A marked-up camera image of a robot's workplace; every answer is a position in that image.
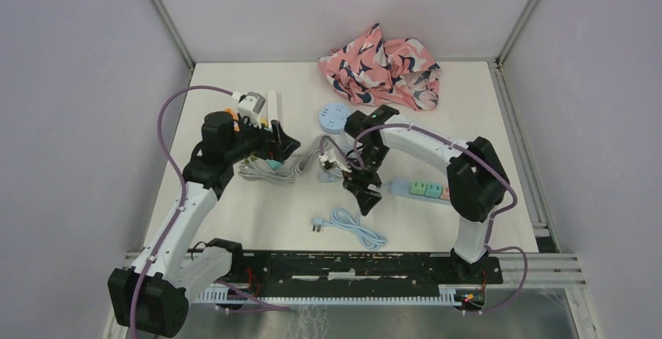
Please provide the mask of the teal USB plug adapter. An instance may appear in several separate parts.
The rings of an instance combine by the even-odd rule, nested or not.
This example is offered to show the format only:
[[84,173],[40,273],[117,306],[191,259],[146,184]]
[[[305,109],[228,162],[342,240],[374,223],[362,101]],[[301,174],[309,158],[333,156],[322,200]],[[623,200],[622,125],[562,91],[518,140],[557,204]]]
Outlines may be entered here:
[[282,163],[282,162],[278,162],[278,161],[276,161],[276,160],[266,159],[265,162],[267,163],[267,165],[269,166],[269,168],[270,168],[271,170],[273,170],[273,171],[277,171],[277,170],[279,170],[279,169],[281,169],[281,168],[283,167],[283,163]]

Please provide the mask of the light blue power strip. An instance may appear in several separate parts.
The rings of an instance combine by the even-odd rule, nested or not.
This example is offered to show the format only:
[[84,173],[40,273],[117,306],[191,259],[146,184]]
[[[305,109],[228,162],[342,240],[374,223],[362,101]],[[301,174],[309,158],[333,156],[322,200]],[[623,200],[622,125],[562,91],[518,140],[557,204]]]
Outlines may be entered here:
[[420,180],[395,178],[385,183],[380,193],[391,194],[400,198],[429,202],[439,205],[450,205],[450,192],[447,186]]

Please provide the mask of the white power strip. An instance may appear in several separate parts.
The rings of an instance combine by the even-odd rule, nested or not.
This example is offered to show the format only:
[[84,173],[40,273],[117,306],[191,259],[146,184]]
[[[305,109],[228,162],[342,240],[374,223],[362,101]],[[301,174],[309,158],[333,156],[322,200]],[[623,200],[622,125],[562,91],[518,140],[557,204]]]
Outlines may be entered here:
[[269,91],[267,94],[267,124],[273,130],[274,122],[282,121],[281,95],[278,91]]

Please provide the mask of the round blue socket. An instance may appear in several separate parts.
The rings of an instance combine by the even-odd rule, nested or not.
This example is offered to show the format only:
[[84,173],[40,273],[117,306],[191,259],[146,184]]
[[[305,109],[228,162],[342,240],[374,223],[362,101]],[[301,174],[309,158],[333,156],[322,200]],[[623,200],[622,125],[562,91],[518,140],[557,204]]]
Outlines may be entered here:
[[351,110],[339,102],[323,106],[318,113],[318,123],[327,134],[342,134]]

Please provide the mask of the orange power strip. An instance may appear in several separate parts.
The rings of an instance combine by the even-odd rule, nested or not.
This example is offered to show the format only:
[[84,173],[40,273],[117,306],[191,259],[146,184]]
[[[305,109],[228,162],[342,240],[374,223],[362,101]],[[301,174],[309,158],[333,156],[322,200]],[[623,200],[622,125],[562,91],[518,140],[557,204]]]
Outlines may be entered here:
[[237,115],[237,113],[235,111],[233,111],[232,109],[230,109],[230,108],[224,109],[224,112],[227,112],[232,116],[233,129],[234,129],[235,132],[239,132],[240,131],[240,122],[239,122],[239,116]]

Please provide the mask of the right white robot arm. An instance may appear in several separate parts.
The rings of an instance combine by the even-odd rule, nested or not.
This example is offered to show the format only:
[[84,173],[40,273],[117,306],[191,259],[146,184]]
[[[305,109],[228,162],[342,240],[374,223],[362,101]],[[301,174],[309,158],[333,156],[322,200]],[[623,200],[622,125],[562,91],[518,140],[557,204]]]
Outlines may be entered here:
[[347,117],[346,134],[354,140],[354,152],[343,168],[343,187],[356,199],[366,216],[379,203],[378,174],[388,152],[395,149],[438,169],[447,178],[450,204],[460,216],[457,239],[452,248],[453,277],[470,283],[482,273],[496,216],[505,212],[501,204],[509,194],[514,208],[518,198],[493,145],[484,137],[473,141],[454,139],[424,128],[381,105],[366,115],[355,111]]

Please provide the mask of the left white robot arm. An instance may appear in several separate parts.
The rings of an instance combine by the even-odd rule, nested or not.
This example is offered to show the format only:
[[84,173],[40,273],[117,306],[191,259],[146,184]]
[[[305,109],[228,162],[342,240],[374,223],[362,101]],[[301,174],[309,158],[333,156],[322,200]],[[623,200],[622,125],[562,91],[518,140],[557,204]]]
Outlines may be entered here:
[[206,288],[221,277],[239,280],[246,270],[240,243],[215,238],[185,263],[188,248],[233,178],[235,164],[251,156],[284,162],[300,146],[277,120],[256,127],[228,112],[209,113],[190,161],[176,170],[180,196],[165,222],[131,266],[114,269],[108,279],[116,322],[133,333],[174,337]]

